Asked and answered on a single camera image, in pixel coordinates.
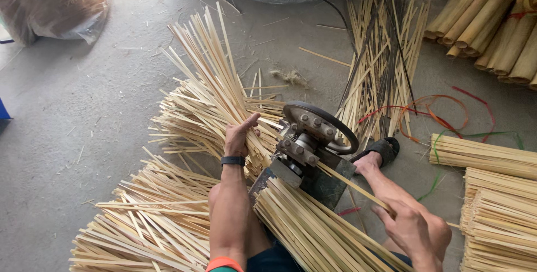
blue object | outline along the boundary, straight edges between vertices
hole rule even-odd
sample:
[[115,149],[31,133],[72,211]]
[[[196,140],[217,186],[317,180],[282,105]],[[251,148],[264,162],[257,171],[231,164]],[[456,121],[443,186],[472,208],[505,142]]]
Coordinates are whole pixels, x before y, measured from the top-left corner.
[[2,99],[0,99],[0,119],[11,119],[11,117],[8,114],[8,111],[5,110],[4,104],[2,103]]

black wristwatch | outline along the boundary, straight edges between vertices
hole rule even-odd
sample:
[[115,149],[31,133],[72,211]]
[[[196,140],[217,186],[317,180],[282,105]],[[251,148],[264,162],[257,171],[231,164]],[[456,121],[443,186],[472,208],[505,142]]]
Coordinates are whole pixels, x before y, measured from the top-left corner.
[[224,164],[238,164],[242,167],[246,165],[246,159],[244,157],[222,157],[220,159],[220,164],[224,166]]

gray floor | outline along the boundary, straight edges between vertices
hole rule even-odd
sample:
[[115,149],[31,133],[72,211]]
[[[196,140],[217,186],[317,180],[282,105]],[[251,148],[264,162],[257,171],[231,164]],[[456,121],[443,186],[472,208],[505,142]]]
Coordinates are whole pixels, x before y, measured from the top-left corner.
[[[142,150],[150,139],[149,120],[158,112],[163,95],[172,90],[178,70],[158,52],[170,44],[170,21],[184,22],[200,11],[199,0],[113,0],[106,28],[94,44],[42,38],[31,48],[0,46],[0,97],[14,119],[0,123],[0,270],[67,271],[73,247],[70,242],[98,210],[84,200],[107,201],[111,191],[147,159]],[[214,6],[215,0],[203,0]],[[316,27],[341,25],[339,16],[324,3],[277,6],[233,0],[243,15],[223,5],[232,51],[238,69],[245,71],[245,84],[263,70],[264,84],[280,84],[268,71],[297,69],[311,89],[289,87],[281,99],[304,100],[335,112],[348,68],[298,50],[302,46],[335,59],[350,62],[351,49],[344,31]],[[333,0],[339,5],[343,0]],[[431,18],[446,0],[432,0]],[[281,21],[263,26],[274,21]],[[269,41],[263,45],[253,46]],[[171,42],[178,48],[178,43]],[[475,70],[470,60],[445,59],[446,49],[424,44],[416,77],[416,97],[447,94],[464,101],[470,120],[465,132],[490,128],[483,104],[451,89],[455,85],[488,101],[498,131],[517,131],[526,149],[536,150],[534,93],[497,82]],[[461,124],[463,116],[453,103],[439,101],[434,110]],[[458,223],[463,202],[460,169],[428,163],[429,136],[442,127],[424,117],[413,117],[416,144],[397,135],[402,151],[386,168],[386,175],[412,195],[425,194],[437,172],[440,185],[423,200],[434,214]],[[494,136],[489,143],[515,147],[507,136]],[[80,161],[78,158],[83,148]],[[148,145],[159,153],[157,145]],[[218,172],[215,160],[212,170]],[[362,179],[355,179],[364,187]],[[368,233],[382,240],[380,221],[369,213],[369,203],[356,194]],[[348,195],[340,209],[350,207]],[[356,215],[345,217],[357,223]],[[463,237],[454,230],[445,260],[445,271],[458,270]]]

hand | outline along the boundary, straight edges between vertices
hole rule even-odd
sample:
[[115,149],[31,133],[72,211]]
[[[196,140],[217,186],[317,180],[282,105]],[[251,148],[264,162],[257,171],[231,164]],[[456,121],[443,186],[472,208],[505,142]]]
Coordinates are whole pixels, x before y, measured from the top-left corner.
[[382,207],[373,207],[386,227],[386,234],[394,240],[412,260],[434,255],[427,229],[427,221],[421,213],[400,200],[385,200],[396,214],[394,218]]
[[[248,148],[246,148],[246,133],[257,126],[257,120],[261,117],[258,112],[253,113],[246,121],[241,125],[228,124],[225,128],[225,157],[244,157],[248,156]],[[256,135],[259,137],[261,132],[255,130]]]

black sandal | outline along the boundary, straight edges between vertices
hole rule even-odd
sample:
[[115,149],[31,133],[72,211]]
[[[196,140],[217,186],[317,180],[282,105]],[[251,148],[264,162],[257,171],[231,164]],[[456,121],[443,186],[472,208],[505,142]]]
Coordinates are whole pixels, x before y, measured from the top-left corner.
[[370,152],[378,152],[380,154],[380,156],[382,157],[382,164],[380,164],[380,168],[382,168],[392,163],[397,157],[397,154],[399,154],[399,142],[393,137],[387,137],[382,140],[378,140],[377,142],[369,145],[365,151],[357,154],[352,159],[350,159],[349,162],[354,163]]

